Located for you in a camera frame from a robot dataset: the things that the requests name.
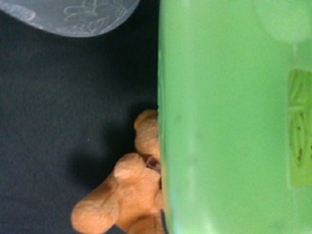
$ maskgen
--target green bottle label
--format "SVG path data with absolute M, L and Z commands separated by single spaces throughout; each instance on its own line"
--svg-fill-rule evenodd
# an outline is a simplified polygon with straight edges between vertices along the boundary
M 312 73 L 289 75 L 290 176 L 294 187 L 312 185 Z

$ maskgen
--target black cloth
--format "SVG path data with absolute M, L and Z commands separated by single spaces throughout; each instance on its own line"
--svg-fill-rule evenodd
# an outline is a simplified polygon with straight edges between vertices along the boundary
M 136 116 L 157 108 L 158 5 L 83 39 L 0 12 L 0 234 L 76 233 L 73 206 L 134 150 Z

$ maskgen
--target teddy bear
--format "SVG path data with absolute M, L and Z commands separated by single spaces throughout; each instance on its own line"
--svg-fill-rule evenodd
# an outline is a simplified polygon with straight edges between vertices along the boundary
M 146 110 L 134 122 L 137 153 L 124 155 L 105 181 L 72 210 L 73 228 L 102 234 L 114 224 L 128 234 L 164 234 L 158 113 Z

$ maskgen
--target floral pattern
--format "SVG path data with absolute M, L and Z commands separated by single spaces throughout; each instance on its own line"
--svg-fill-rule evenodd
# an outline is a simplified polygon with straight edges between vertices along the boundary
M 36 13 L 33 10 L 21 5 L 7 3 L 2 0 L 0 0 L 0 9 L 22 21 L 31 21 L 36 16 Z
M 20 2 L 14 4 L 15 0 L 0 0 L 0 10 L 51 33 L 90 37 L 109 32 L 122 24 L 133 13 L 139 0 L 71 0 L 71 6 L 64 1 L 49 0 L 38 4 L 25 1 L 25 6 Z
M 82 5 L 69 6 L 64 9 L 65 22 L 73 25 L 58 28 L 75 36 L 92 36 L 106 33 L 125 21 L 138 4 L 134 1 L 126 8 L 122 0 L 84 0 Z

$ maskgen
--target green container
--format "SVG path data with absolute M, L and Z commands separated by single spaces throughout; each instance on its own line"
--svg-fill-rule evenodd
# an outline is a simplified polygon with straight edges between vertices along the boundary
M 163 0 L 170 234 L 312 234 L 312 1 Z

